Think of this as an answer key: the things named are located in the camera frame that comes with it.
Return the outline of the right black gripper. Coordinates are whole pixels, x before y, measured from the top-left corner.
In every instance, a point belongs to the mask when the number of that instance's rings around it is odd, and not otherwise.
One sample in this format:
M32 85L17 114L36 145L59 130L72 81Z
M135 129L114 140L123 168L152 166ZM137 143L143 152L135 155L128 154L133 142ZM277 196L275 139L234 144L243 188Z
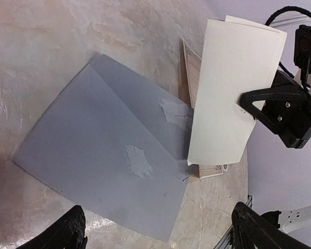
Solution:
M265 101L262 110L253 104L258 101ZM311 138L311 95L280 70L270 88L243 93L239 105L288 148L303 148Z

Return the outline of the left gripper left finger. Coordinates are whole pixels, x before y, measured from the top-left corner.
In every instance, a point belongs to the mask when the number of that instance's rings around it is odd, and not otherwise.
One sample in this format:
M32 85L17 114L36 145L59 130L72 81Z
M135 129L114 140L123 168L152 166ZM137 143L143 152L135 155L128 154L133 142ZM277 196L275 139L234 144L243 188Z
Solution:
M75 205L23 248L86 248L86 217L81 206Z

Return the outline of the grey paper envelope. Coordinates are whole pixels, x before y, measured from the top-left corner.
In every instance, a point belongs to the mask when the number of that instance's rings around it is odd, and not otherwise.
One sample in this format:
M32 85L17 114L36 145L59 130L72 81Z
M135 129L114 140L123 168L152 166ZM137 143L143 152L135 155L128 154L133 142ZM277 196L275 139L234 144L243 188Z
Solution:
M86 209L168 241L188 178L193 109L105 54L73 78L13 162Z

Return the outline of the beige lined letter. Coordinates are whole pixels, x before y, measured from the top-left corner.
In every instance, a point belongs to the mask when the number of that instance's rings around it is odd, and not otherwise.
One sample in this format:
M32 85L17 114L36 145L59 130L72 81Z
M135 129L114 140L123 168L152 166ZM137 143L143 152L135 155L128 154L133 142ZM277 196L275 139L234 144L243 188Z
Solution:
M271 86L286 38L286 32L237 17L207 21L188 164L241 160L256 122L239 98Z
M202 59L195 53L187 42L183 39L183 52L186 65L188 89L191 107L195 109L197 90L199 85L199 77ZM199 178L201 180L220 176L229 170L229 165L199 165Z

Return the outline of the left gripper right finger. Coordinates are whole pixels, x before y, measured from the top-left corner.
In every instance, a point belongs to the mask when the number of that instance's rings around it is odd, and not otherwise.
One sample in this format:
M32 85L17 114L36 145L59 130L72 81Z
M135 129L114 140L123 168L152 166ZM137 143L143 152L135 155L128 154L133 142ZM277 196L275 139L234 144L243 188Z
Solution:
M282 211L270 211L257 214L246 204L236 203L231 214L235 229L236 248L300 248L301 242L280 231ZM243 232L239 240L238 230Z

